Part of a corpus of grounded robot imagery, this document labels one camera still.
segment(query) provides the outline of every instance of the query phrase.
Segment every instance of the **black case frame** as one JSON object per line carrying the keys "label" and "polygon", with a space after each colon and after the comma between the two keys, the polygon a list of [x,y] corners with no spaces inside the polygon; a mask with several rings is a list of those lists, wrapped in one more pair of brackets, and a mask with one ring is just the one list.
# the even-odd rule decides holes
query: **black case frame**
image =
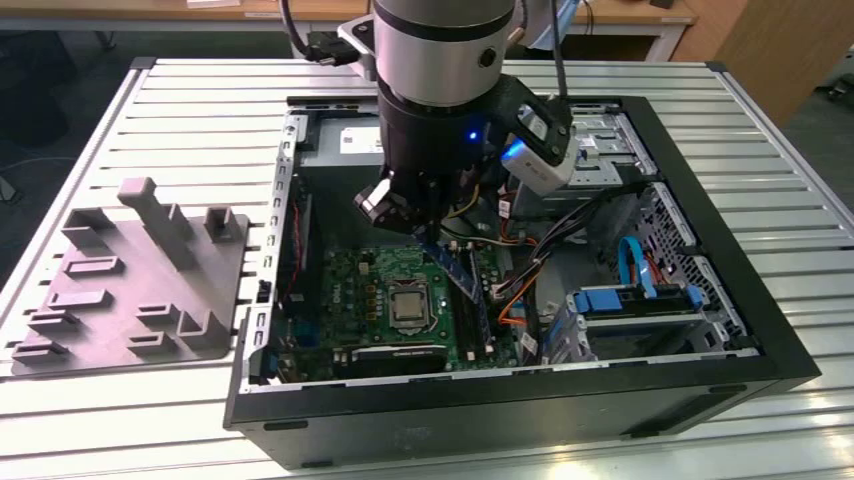
{"label": "black case frame", "polygon": [[288,468],[672,434],[820,375],[647,100],[571,103],[621,106],[761,355],[242,394],[244,326],[224,426]]}

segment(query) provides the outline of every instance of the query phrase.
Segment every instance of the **connector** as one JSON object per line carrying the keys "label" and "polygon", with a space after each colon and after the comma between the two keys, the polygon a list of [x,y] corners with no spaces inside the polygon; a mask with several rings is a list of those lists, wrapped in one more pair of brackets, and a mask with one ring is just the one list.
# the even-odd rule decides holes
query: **connector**
{"label": "connector", "polygon": [[308,34],[305,60],[320,65],[337,67],[357,62],[358,57],[356,48],[333,33],[310,32]]}

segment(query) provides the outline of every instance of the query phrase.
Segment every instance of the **red cable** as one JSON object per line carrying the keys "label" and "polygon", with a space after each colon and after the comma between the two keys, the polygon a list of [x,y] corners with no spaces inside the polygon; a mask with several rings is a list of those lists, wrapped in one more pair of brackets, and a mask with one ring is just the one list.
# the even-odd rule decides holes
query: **red cable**
{"label": "red cable", "polygon": [[[509,243],[519,243],[519,240],[513,240],[512,238],[509,238],[509,237],[507,236],[507,223],[508,223],[508,221],[509,221],[509,220],[508,220],[508,219],[505,219],[505,218],[501,220],[501,228],[500,228],[500,232],[499,232],[500,239],[501,239],[501,241],[504,241],[504,242],[509,242]],[[536,242],[536,240],[535,240],[533,238],[527,237],[527,238],[524,239],[524,243],[527,243],[528,245],[536,246],[536,243],[537,243],[537,242]]]}
{"label": "red cable", "polygon": [[296,208],[296,202],[293,203],[293,243],[296,244],[296,268],[293,269],[293,275],[290,275],[288,288],[284,291],[284,296],[281,297],[284,300],[286,300],[288,296],[290,295],[290,290],[293,289],[293,284],[296,283],[296,274],[298,273],[298,269],[302,264],[302,247],[298,243],[298,208]]}
{"label": "red cable", "polygon": [[661,273],[661,269],[657,268],[657,264],[655,263],[652,254],[645,252],[643,256],[645,258],[645,261],[649,262],[649,268],[652,269],[652,277],[655,278],[655,283],[664,283],[664,274]]}

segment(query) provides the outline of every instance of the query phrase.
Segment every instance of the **motherboard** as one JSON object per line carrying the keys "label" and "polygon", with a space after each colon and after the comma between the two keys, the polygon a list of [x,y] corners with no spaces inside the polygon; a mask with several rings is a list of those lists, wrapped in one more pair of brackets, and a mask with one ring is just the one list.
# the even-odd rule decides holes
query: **motherboard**
{"label": "motherboard", "polygon": [[[485,246],[473,251],[473,258],[477,281],[488,291],[499,281],[496,252]],[[297,319],[292,326],[292,359],[301,381],[374,376],[386,367],[388,374],[411,374],[421,372],[419,368],[516,366],[512,333],[495,329],[488,347],[476,344],[465,330],[476,318],[464,308],[468,300],[419,247],[328,250],[321,289],[318,320]],[[361,365],[372,366],[353,371],[353,353]],[[366,362],[370,356],[377,361]],[[401,356],[417,365],[403,365]]]}

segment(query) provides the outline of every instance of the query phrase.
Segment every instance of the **aluminum extrusion table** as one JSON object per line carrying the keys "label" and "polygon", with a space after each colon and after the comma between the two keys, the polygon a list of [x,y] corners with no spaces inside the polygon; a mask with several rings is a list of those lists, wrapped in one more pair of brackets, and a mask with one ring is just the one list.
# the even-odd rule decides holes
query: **aluminum extrusion table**
{"label": "aluminum extrusion table", "polygon": [[[504,71],[545,93],[553,65]],[[854,469],[854,221],[743,90],[703,64],[567,64],[571,94],[643,95],[735,232],[823,376],[751,401],[675,437],[360,466],[326,478],[740,478],[844,476]],[[288,60],[158,60],[129,71],[0,294],[0,375],[9,342],[66,246],[73,207],[132,212],[120,180],[150,176],[161,202],[262,223],[289,96],[372,87],[345,68]],[[260,245],[260,228],[248,244]],[[244,272],[258,253],[248,251]],[[238,298],[257,288],[242,279]],[[237,307],[236,318],[246,315]],[[0,478],[258,478],[285,475],[221,428],[232,356],[100,375],[0,383]]]}

